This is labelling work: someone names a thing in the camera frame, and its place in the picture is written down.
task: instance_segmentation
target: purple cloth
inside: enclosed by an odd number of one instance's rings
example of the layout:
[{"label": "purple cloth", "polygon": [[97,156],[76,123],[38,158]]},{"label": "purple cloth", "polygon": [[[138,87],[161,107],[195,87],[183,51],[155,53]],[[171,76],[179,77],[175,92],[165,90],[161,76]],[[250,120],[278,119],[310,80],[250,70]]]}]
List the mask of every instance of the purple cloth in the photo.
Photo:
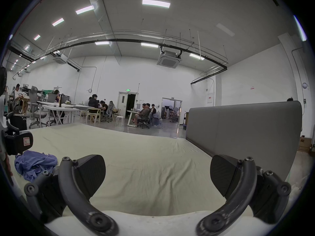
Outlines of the purple cloth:
[{"label": "purple cloth", "polygon": [[54,155],[45,155],[36,151],[27,150],[23,155],[16,155],[14,166],[16,171],[25,180],[33,182],[42,171],[52,172],[57,165],[57,158]]}]

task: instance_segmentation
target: concrete floor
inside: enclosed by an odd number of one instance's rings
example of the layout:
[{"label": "concrete floor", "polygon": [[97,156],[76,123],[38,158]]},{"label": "concrete floor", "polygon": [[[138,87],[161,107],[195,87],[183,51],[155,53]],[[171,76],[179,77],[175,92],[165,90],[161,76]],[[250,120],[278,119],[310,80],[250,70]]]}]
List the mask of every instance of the concrete floor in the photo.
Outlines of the concrete floor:
[{"label": "concrete floor", "polygon": [[[46,123],[48,118],[42,119],[42,123]],[[75,118],[75,122],[84,123],[85,118],[81,117],[80,119],[78,117]],[[29,125],[31,123],[31,120],[29,118],[26,119],[27,128],[29,128]],[[98,128],[105,128],[110,130],[116,130],[120,132],[126,132],[126,133],[132,133],[132,134],[140,134],[140,135],[149,135],[149,136],[163,136],[163,137],[179,137],[179,138],[185,138],[186,137],[186,130],[183,129],[183,126],[179,126],[177,130],[178,123],[172,123],[167,119],[163,119],[162,127],[150,127],[148,128],[135,128],[135,127],[129,127],[127,126],[128,119],[124,119],[124,125],[121,126],[121,122],[117,126],[115,126],[116,122],[112,121],[110,123],[102,121],[101,123],[94,124],[93,122],[90,122],[88,120],[87,125],[95,126]],[[31,127],[31,129],[39,128],[37,125],[34,125]]]}]

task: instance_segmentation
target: ceiling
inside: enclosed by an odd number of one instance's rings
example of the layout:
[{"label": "ceiling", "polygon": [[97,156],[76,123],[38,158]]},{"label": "ceiling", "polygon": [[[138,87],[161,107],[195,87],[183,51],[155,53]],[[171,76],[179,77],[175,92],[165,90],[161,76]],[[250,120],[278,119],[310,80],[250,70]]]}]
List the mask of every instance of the ceiling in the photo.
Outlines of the ceiling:
[{"label": "ceiling", "polygon": [[[170,8],[142,5],[142,0],[103,0],[113,30],[149,30],[161,32],[198,43],[228,59],[227,66],[279,43],[279,35],[296,33],[293,18],[272,0],[161,0],[170,2]],[[69,37],[102,31],[93,10],[77,15],[76,10],[90,6],[90,0],[42,0],[13,37],[15,46],[27,55],[35,56],[50,45]],[[60,18],[64,22],[53,26]],[[223,25],[229,35],[219,27]],[[122,56],[155,59],[160,49],[141,47],[139,43],[117,42]],[[109,46],[81,45],[71,50],[69,58],[113,55]],[[53,62],[52,57],[38,60],[30,69]],[[29,61],[11,53],[7,69],[18,71]],[[213,63],[198,60],[183,53],[181,65],[204,71]]]}]

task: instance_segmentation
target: white mattress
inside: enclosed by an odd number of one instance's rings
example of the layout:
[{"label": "white mattress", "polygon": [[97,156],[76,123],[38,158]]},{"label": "white mattress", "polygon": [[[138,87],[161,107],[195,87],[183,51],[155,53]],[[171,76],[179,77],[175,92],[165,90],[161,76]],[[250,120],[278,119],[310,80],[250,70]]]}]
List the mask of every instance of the white mattress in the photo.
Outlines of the white mattress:
[{"label": "white mattress", "polygon": [[[105,180],[90,202],[99,210],[147,216],[215,211],[225,203],[210,179],[211,157],[182,138],[123,133],[80,123],[31,130],[31,150],[69,156],[102,155]],[[14,168],[23,190],[27,183]],[[64,216],[71,212],[66,209]],[[244,215],[252,215],[248,207]]]}]

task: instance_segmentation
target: white stool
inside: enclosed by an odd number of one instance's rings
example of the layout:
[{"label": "white stool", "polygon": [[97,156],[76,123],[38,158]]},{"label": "white stool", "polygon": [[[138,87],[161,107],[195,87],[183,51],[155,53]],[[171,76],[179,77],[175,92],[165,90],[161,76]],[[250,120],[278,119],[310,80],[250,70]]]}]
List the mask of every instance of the white stool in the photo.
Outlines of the white stool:
[{"label": "white stool", "polygon": [[116,117],[116,125],[115,126],[117,126],[117,123],[118,123],[119,119],[121,119],[121,126],[123,126],[123,122],[124,122],[124,117],[123,116],[117,116]]}]

